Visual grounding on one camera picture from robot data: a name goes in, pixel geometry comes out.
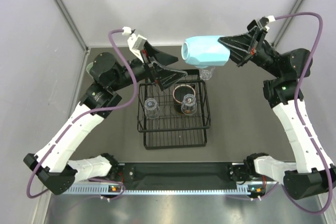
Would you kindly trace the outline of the red and black skull mug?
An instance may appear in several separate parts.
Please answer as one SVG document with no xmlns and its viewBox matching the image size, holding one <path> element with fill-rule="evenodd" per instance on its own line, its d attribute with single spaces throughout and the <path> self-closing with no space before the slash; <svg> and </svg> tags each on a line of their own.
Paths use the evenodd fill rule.
<svg viewBox="0 0 336 224">
<path fill-rule="evenodd" d="M 194 96 L 196 96 L 195 84 L 178 84 L 172 92 L 174 109 L 179 114 L 183 114 L 181 106 L 184 96 L 187 94 L 193 94 Z"/>
</svg>

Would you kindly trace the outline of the light blue ceramic mug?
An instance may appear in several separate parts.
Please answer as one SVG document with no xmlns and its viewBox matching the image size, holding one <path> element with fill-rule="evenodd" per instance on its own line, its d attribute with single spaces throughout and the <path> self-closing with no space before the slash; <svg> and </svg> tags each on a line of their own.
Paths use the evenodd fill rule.
<svg viewBox="0 0 336 224">
<path fill-rule="evenodd" d="M 194 36 L 185 39 L 181 56 L 185 63 L 198 67 L 224 66 L 230 57 L 230 50 L 219 42 L 222 36 Z"/>
</svg>

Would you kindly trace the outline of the small clear glass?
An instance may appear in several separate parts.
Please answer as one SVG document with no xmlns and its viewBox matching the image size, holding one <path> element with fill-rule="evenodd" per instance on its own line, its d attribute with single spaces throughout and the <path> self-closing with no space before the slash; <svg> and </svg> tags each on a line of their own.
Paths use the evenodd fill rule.
<svg viewBox="0 0 336 224">
<path fill-rule="evenodd" d="M 181 104 L 181 111 L 185 115 L 193 115 L 197 111 L 197 99 L 193 94 L 186 94 Z"/>
<path fill-rule="evenodd" d="M 156 119 L 160 116 L 160 107 L 156 99 L 148 98 L 145 100 L 144 113 L 148 119 Z"/>
</svg>

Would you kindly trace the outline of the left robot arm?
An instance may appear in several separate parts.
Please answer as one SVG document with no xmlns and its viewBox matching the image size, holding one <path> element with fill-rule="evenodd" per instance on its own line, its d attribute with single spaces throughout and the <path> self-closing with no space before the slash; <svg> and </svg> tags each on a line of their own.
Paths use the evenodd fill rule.
<svg viewBox="0 0 336 224">
<path fill-rule="evenodd" d="M 31 177 L 54 195 L 61 195 L 72 184 L 83 180 L 104 177 L 117 178 L 118 162 L 107 153 L 79 161 L 71 156 L 89 135 L 111 112 L 128 107 L 138 93 L 138 82 L 149 79 L 165 90 L 187 76 L 184 70 L 171 68 L 178 62 L 176 56 L 155 49 L 145 42 L 131 61 L 127 61 L 120 49 L 113 45 L 117 55 L 102 52 L 89 67 L 93 83 L 76 105 L 68 121 L 45 147 L 37 153 L 28 153 L 24 163 L 32 170 Z"/>
</svg>

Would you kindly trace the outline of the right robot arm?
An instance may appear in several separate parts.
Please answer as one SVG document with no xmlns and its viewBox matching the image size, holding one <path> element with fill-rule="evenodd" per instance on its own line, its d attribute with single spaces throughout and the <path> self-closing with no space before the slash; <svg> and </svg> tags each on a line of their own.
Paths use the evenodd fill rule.
<svg viewBox="0 0 336 224">
<path fill-rule="evenodd" d="M 244 160 L 245 174 L 251 180 L 265 175 L 283 185 L 294 200 L 335 188 L 335 165 L 321 146 L 307 115 L 300 77 L 310 76 L 310 51 L 294 49 L 280 54 L 265 40 L 265 24 L 251 22 L 241 35 L 220 37 L 229 58 L 241 67 L 251 61 L 274 76 L 264 81 L 263 93 L 279 119 L 295 157 L 290 165 L 266 153 L 255 153 Z"/>
</svg>

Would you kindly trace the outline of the clear faceted glass tumbler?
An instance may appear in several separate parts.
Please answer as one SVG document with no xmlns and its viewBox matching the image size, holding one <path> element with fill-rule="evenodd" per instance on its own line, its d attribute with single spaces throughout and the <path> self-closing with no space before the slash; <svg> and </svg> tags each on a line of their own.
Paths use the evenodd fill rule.
<svg viewBox="0 0 336 224">
<path fill-rule="evenodd" d="M 204 81 L 210 80 L 213 76 L 214 70 L 215 70 L 214 66 L 200 69 L 199 70 L 200 78 Z"/>
</svg>

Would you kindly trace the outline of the mint green plastic cup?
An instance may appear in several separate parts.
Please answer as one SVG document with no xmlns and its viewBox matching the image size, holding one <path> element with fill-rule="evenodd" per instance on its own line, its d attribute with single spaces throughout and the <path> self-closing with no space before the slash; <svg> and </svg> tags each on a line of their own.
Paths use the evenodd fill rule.
<svg viewBox="0 0 336 224">
<path fill-rule="evenodd" d="M 86 66 L 86 72 L 87 72 L 88 74 L 90 74 L 90 70 L 91 70 L 92 67 L 93 67 L 93 62 L 90 62 L 90 63 Z"/>
</svg>

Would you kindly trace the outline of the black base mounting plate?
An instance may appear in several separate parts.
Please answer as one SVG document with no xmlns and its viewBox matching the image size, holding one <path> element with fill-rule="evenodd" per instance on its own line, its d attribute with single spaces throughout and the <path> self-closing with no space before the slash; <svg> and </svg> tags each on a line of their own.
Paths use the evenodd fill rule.
<svg viewBox="0 0 336 224">
<path fill-rule="evenodd" d="M 233 189 L 248 180 L 230 162 L 125 163 L 119 172 L 127 189 Z"/>
</svg>

